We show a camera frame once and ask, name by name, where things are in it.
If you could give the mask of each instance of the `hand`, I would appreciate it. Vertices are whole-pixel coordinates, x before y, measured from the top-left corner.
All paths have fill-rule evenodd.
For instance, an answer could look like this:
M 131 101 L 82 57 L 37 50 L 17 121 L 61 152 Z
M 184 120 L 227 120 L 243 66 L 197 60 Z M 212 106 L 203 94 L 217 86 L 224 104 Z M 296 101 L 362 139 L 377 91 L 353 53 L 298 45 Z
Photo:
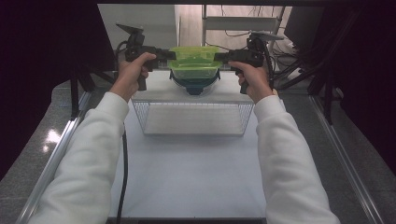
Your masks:
M 131 99 L 135 92 L 139 89 L 137 78 L 142 75 L 145 78 L 149 76 L 149 70 L 143 64 L 149 60 L 156 58 L 155 54 L 143 53 L 133 62 L 121 62 L 119 66 L 119 77 L 110 89 L 122 97 L 126 102 Z
M 229 62 L 232 67 L 239 68 L 244 72 L 244 75 L 238 74 L 239 85 L 245 80 L 248 83 L 247 95 L 257 104 L 262 98 L 274 95 L 268 84 L 268 76 L 263 67 L 253 67 L 247 63 Z

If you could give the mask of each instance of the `sleeve cuff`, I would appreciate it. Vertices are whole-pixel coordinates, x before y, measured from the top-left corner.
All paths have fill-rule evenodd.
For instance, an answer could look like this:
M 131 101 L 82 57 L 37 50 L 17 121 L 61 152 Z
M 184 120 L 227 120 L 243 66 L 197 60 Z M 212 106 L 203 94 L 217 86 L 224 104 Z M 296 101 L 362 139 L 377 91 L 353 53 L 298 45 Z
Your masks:
M 275 114 L 286 112 L 285 106 L 277 95 L 267 96 L 262 98 L 254 106 L 254 114 L 257 117 L 257 121 L 260 123 L 262 120 L 269 118 Z
M 120 96 L 108 91 L 96 107 L 96 110 L 105 112 L 120 120 L 125 120 L 129 112 L 129 106 Z

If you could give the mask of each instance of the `white sleeve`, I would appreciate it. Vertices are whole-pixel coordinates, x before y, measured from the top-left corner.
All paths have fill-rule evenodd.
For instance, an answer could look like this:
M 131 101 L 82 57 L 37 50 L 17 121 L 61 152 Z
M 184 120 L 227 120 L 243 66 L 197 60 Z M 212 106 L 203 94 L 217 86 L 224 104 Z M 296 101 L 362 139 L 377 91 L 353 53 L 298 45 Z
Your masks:
M 329 208 L 326 191 L 308 144 L 277 96 L 260 100 L 259 159 L 267 201 L 268 223 L 339 223 Z
M 126 102 L 107 92 L 68 145 L 29 223 L 105 223 L 120 154 Z

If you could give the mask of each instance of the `green plastic container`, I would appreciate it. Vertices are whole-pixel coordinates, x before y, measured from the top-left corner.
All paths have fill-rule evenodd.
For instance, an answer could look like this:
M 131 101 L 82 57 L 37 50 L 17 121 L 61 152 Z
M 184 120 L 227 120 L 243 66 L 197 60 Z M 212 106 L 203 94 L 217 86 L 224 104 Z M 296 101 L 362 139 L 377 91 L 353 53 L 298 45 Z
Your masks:
M 222 62 L 215 62 L 217 47 L 176 47 L 169 49 L 176 53 L 176 60 L 168 61 L 176 78 L 196 79 L 212 78 L 216 75 Z

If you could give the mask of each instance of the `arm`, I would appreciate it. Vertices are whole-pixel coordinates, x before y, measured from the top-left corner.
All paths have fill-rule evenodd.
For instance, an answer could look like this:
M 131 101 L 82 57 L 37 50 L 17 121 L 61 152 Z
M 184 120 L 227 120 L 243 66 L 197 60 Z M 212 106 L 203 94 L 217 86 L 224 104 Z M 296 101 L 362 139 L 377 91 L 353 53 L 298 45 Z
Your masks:
M 147 77 L 144 54 L 120 65 L 120 76 L 74 132 L 53 181 L 44 191 L 29 223 L 105 223 L 110 190 L 120 154 L 127 102 L 137 91 L 137 78 Z
M 230 63 L 244 71 L 247 94 L 256 104 L 262 186 L 268 223 L 339 223 L 329 208 L 326 191 L 308 144 L 291 116 L 269 89 L 262 68 Z

